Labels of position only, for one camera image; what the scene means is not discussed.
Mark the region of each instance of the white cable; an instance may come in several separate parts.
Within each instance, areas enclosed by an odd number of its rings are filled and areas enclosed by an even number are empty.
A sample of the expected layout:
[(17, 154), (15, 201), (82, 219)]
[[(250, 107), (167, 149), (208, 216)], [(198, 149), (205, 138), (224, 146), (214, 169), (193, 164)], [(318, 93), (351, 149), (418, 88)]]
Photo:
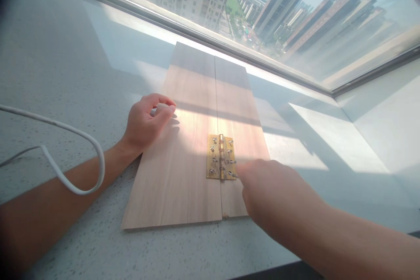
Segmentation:
[(21, 155), (21, 154), (23, 154), (23, 153), (25, 153), (29, 150), (36, 149), (36, 148), (40, 147), (42, 149), (42, 152), (44, 153), (45, 157), (47, 158), (49, 164), (53, 168), (54, 172), (57, 174), (57, 177), (59, 178), (59, 180), (68, 189), (70, 189), (73, 193), (78, 194), (78, 195), (88, 195), (88, 194), (96, 191), (101, 186), (102, 182), (104, 181), (104, 176), (105, 176), (105, 158), (104, 158), (104, 153), (101, 149), (101, 145), (99, 144), (98, 141), (96, 141), (96, 139), (94, 137), (92, 137), (92, 136), (88, 135), (87, 133), (84, 133), (83, 131), (80, 131), (79, 129), (76, 129), (72, 126), (66, 125), (62, 122), (58, 122), (58, 121), (52, 120), (50, 118), (46, 118), (46, 117), (41, 116), (41, 115), (33, 114), (31, 112), (27, 112), (27, 111), (24, 111), (22, 109), (0, 105), (0, 110), (5, 111), (5, 112), (9, 112), (9, 113), (12, 113), (12, 114), (32, 118), (32, 119), (35, 119), (35, 120), (39, 120), (39, 121), (42, 121), (44, 123), (47, 123), (47, 124), (50, 124), (50, 125), (53, 125), (53, 126), (56, 126), (56, 127), (59, 127), (59, 128), (63, 128), (63, 129), (68, 130), (68, 131), (71, 131), (71, 132), (87, 139), (90, 143), (93, 144), (93, 146), (95, 147), (96, 153), (98, 155), (99, 176), (98, 176), (98, 181), (96, 182), (95, 187), (93, 187), (92, 189), (89, 189), (89, 190), (78, 189), (75, 185), (73, 185), (67, 179), (67, 177), (63, 174), (63, 172), (61, 172), (60, 168), (55, 163), (55, 161), (51, 157), (51, 155), (49, 154), (49, 152), (47, 150), (47, 147), (45, 145), (39, 145), (39, 146), (36, 146), (36, 147), (31, 147), (31, 148), (28, 148), (26, 150), (23, 150), (23, 151), (19, 152), (18, 154), (12, 156), (11, 158), (7, 159), (6, 161), (0, 163), (0, 167), (10, 163), (13, 159), (17, 158), (19, 155)]

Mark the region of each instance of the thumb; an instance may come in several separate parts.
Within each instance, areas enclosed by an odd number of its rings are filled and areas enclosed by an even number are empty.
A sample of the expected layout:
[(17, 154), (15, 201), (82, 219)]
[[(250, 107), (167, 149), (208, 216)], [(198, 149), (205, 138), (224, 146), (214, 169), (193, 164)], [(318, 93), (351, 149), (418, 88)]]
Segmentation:
[(175, 112), (175, 106), (170, 105), (160, 111), (156, 112), (155, 117), (152, 119), (153, 124), (155, 127), (159, 130), (161, 130), (169, 119), (174, 115)]

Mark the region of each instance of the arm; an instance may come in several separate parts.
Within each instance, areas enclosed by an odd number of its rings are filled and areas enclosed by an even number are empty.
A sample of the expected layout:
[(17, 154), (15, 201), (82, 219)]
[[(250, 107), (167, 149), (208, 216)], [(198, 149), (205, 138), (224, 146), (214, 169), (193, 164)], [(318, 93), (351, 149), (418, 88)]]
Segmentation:
[(292, 168), (237, 166), (251, 218), (326, 279), (418, 279), (420, 240), (327, 205)]
[[(169, 105), (155, 117), (150, 116), (158, 103)], [(15, 273), (21, 273), (41, 258), (90, 207), (123, 170), (158, 137), (173, 116), (175, 103), (159, 94), (145, 96), (130, 110), (122, 139), (105, 152), (105, 178), (94, 193), (72, 193), (58, 178), (2, 204), (1, 240)], [(98, 158), (90, 159), (65, 173), (78, 188), (87, 190), (98, 179)]]

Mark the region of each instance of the wooden board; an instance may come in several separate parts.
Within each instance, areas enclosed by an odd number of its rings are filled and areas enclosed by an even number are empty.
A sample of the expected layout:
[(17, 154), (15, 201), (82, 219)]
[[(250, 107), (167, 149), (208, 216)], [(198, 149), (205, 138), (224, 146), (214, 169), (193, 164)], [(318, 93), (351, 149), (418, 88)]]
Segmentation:
[(161, 93), (177, 117), (143, 153), (123, 229), (222, 219), (220, 181), (206, 178), (207, 135), (218, 133), (214, 56), (178, 42)]
[[(234, 139), (238, 163), (269, 160), (267, 144), (244, 67), (215, 57), (219, 133)], [(223, 217), (248, 215), (241, 181), (221, 182)]]

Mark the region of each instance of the speckled white countertop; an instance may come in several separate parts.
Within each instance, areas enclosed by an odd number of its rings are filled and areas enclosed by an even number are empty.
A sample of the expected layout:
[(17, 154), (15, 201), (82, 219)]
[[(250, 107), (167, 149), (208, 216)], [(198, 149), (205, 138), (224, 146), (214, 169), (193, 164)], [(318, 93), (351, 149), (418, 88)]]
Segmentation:
[[(75, 126), (104, 149), (122, 136), (131, 105), (159, 91), (176, 41), (221, 55), (95, 0), (10, 0), (6, 13), (0, 27), (0, 102)], [(391, 177), (380, 180), (387, 198), (364, 192), (354, 184), (354, 170), (322, 142), (310, 120), (307, 124), (301, 120), (304, 114), (296, 116), (299, 108), (311, 108), (352, 126), (334, 100), (254, 67), (247, 71), (271, 158), (296, 167), (337, 206), (356, 203), (353, 212), (402, 231), (420, 226), (418, 210)], [(349, 127), (347, 133), (354, 142), (357, 131)], [(0, 138), (0, 160), (36, 144), (46, 144), (63, 170), (95, 155), (87, 141), (72, 133), (4, 112)], [(386, 172), (367, 144), (358, 145), (360, 150), (371, 154), (370, 169)], [(121, 230), (138, 163), (118, 177), (28, 278), (228, 279), (298, 259), (249, 218)], [(337, 169), (348, 178), (326, 187)], [(0, 169), (0, 202), (53, 176), (41, 151), (28, 152)], [(376, 187), (378, 181), (371, 179)]]

